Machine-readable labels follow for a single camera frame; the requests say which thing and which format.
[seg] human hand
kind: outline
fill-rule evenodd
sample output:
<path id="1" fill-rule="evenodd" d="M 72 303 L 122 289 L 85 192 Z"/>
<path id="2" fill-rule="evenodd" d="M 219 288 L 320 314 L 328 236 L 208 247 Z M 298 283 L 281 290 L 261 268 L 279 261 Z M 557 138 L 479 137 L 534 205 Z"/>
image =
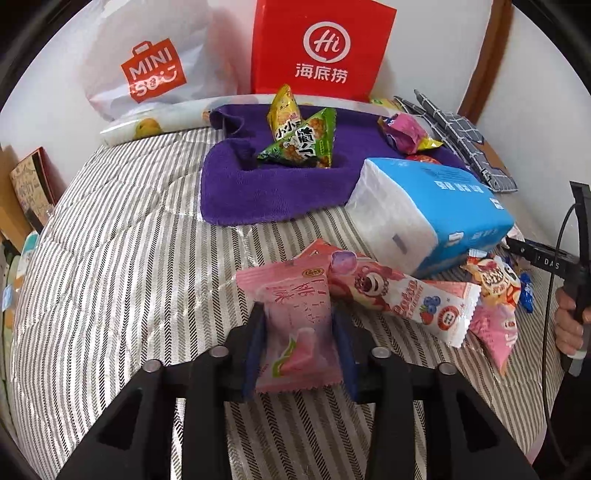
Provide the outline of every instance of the human hand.
<path id="1" fill-rule="evenodd" d="M 583 346 L 583 325 L 570 314 L 575 302 L 562 288 L 556 290 L 558 309 L 554 314 L 556 347 L 566 355 L 574 355 Z M 583 312 L 583 321 L 591 323 L 591 307 Z"/>

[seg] white wall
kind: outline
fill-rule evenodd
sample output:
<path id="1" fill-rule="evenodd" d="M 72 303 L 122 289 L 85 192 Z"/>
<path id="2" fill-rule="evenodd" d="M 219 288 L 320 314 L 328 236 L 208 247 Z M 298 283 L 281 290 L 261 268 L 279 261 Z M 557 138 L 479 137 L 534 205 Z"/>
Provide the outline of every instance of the white wall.
<path id="1" fill-rule="evenodd" d="M 591 182 L 591 97 L 554 44 L 521 11 L 479 129 L 519 185 L 534 219 L 556 242 L 573 203 L 569 180 Z M 563 249 L 579 251 L 573 216 Z"/>
<path id="2" fill-rule="evenodd" d="M 492 0 L 380 0 L 398 14 L 374 94 L 414 99 L 417 88 L 444 109 L 462 102 Z M 210 0 L 239 91 L 249 92 L 256 0 Z M 105 122 L 77 82 L 76 65 L 96 13 L 86 7 L 31 63 L 0 112 L 0 143 L 19 158 L 42 145 L 68 184 L 99 145 Z"/>

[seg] hi logo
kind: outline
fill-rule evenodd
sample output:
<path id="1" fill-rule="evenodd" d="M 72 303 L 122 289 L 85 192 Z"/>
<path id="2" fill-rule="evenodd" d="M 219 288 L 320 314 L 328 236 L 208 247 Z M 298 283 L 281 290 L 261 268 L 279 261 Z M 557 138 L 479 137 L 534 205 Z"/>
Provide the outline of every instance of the hi logo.
<path id="1" fill-rule="evenodd" d="M 178 53 L 169 38 L 152 45 L 144 41 L 133 48 L 133 56 L 121 65 L 129 94 L 141 103 L 187 83 Z"/>
<path id="2" fill-rule="evenodd" d="M 347 56 L 351 49 L 351 38 L 337 23 L 318 22 L 304 34 L 304 49 L 316 61 L 334 63 Z"/>

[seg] striped bedsheet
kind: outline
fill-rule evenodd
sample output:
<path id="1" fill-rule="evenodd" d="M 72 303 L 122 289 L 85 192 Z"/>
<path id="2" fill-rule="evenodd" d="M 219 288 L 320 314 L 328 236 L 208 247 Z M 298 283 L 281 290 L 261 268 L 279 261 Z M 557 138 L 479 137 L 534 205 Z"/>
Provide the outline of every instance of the striped bedsheet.
<path id="1" fill-rule="evenodd" d="M 200 216 L 203 160 L 222 139 L 209 128 L 101 148 L 51 217 L 22 289 L 9 368 L 9 402 L 20 447 L 42 478 L 54 478 L 77 443 L 143 362 L 176 364 L 223 342 L 251 302 L 236 270 L 292 258 L 322 237 L 370 254 L 337 207 L 287 222 L 237 228 Z M 471 333 L 448 348 L 420 325 L 352 310 L 377 343 L 408 362 L 458 366 L 527 451 L 543 428 L 540 387 L 543 298 L 534 272 L 535 312 L 519 309 L 519 339 L 505 378 Z M 439 275 L 463 280 L 454 269 Z M 550 349 L 550 400 L 561 370 Z M 234 478 L 361 480 L 372 407 L 341 386 L 259 395 L 226 405 Z M 424 411 L 414 404 L 417 479 L 425 477 Z M 171 477 L 180 479 L 184 404 L 174 418 Z"/>

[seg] black cable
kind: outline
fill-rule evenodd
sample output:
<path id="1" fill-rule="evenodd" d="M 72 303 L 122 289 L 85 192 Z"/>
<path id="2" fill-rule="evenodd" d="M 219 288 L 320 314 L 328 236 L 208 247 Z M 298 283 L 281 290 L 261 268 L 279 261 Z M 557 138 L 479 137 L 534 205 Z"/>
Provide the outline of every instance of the black cable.
<path id="1" fill-rule="evenodd" d="M 558 240 L 556 240 L 556 248 L 554 251 L 554 261 L 553 265 L 556 265 L 558 261 L 558 251 L 560 249 L 560 243 L 562 242 L 562 236 L 564 234 L 564 229 L 566 228 L 566 223 L 569 221 L 570 214 L 573 213 L 575 203 L 569 208 L 569 211 L 566 213 L 564 220 L 562 222 L 562 226 L 560 227 L 560 232 L 558 233 Z M 558 445 L 558 441 L 556 440 L 556 435 L 554 434 L 554 430 L 552 428 L 552 424 L 550 423 L 550 409 L 548 408 L 548 392 L 547 392 L 547 382 L 546 382 L 546 352 L 548 349 L 548 325 L 550 324 L 550 303 L 552 301 L 552 295 L 554 294 L 553 291 L 554 287 L 554 271 L 550 274 L 550 283 L 548 285 L 548 299 L 546 301 L 546 314 L 544 319 L 544 337 L 542 340 L 542 404 L 544 406 L 544 416 L 546 418 L 546 428 L 548 430 L 548 435 L 550 436 L 550 440 L 552 442 L 552 446 L 556 451 L 556 455 L 560 460 L 560 463 L 564 465 L 564 467 L 568 467 L 569 463 L 562 454 L 562 450 L 560 450 L 560 446 Z"/>

